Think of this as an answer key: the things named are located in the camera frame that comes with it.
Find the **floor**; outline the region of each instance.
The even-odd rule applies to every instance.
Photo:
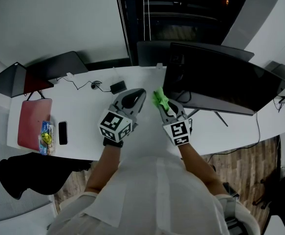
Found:
[[[203,156],[206,161],[210,157],[211,155]],[[251,211],[262,231],[269,208],[262,210],[261,205],[255,207],[252,202],[264,193],[260,180],[267,177],[277,166],[276,138],[262,141],[250,149],[241,149],[229,155],[214,155],[210,164],[215,166],[220,179],[229,182],[230,186],[240,194],[241,203]],[[69,176],[62,189],[54,195],[58,211],[62,201],[84,191],[90,174],[91,169],[86,172],[73,172]]]

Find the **charger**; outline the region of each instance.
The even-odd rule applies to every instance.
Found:
[[[117,93],[120,93],[120,92],[123,92],[123,91],[127,90],[124,81],[120,81],[120,82],[118,82],[116,84],[113,84],[113,85],[110,86],[110,88],[111,88],[112,94],[117,94]]]

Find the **green cloth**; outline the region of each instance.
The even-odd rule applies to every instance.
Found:
[[[159,107],[159,105],[162,105],[166,112],[168,112],[168,110],[170,109],[170,106],[168,105],[168,98],[166,97],[166,95],[164,95],[162,87],[158,88],[155,92],[153,92],[152,102],[157,108]]]

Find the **smartphone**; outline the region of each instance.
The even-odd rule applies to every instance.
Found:
[[[60,144],[67,144],[67,123],[59,122],[59,141]]]

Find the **black cable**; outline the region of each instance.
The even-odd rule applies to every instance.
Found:
[[[111,92],[111,91],[103,91],[99,86],[97,86],[97,84],[95,84],[95,83],[93,83],[93,82],[91,82],[91,81],[88,81],[87,83],[85,83],[83,86],[81,86],[81,87],[79,87],[79,88],[75,85],[75,83],[74,83],[73,81],[67,80],[67,79],[64,78],[64,77],[57,78],[56,81],[59,81],[61,78],[64,79],[65,81],[67,81],[67,82],[73,83],[77,90],[81,89],[81,88],[82,88],[83,86],[85,86],[87,83],[91,83],[91,84],[95,85],[95,86],[96,86],[100,91],[102,91],[102,92]]]
[[[186,101],[186,102],[178,101],[178,99],[179,99],[182,95],[184,95],[186,92],[187,92],[187,91],[183,91],[183,92],[176,98],[176,101],[177,101],[178,103],[186,104],[186,103],[188,103],[189,101],[191,101],[191,99],[192,99],[191,91],[188,91],[188,92],[189,92],[189,100],[188,100],[188,101]]]
[[[257,112],[256,112],[256,123],[257,123],[258,129],[259,129],[259,140],[255,144],[253,144],[253,145],[251,145],[249,147],[240,147],[240,148],[238,148],[238,149],[236,149],[234,151],[228,152],[228,153],[214,153],[214,154],[211,155],[211,157],[210,157],[210,159],[209,159],[209,161],[207,163],[210,162],[210,160],[212,159],[212,157],[214,155],[228,155],[228,154],[234,153],[234,152],[236,152],[238,150],[241,150],[241,149],[250,149],[250,148],[254,147],[255,145],[257,145],[260,142],[260,140],[261,140],[261,132],[260,132],[260,126],[259,126],[259,122],[258,122],[258,113]]]
[[[279,136],[279,141],[278,141],[278,145],[277,145],[277,150],[278,150],[278,148],[279,148],[280,140],[281,140],[281,138],[280,138],[280,136]]]
[[[279,109],[277,108],[276,106],[276,103],[275,103],[275,99],[273,98],[273,102],[274,102],[274,105],[275,105],[275,108],[277,109],[277,111],[279,112],[281,110],[281,108],[283,107],[284,104],[281,104],[281,106],[279,107]]]
[[[37,91],[37,92],[40,94],[41,99],[44,99],[44,98],[43,98],[43,95],[42,95],[42,94],[43,94],[43,91],[40,90],[40,91]]]

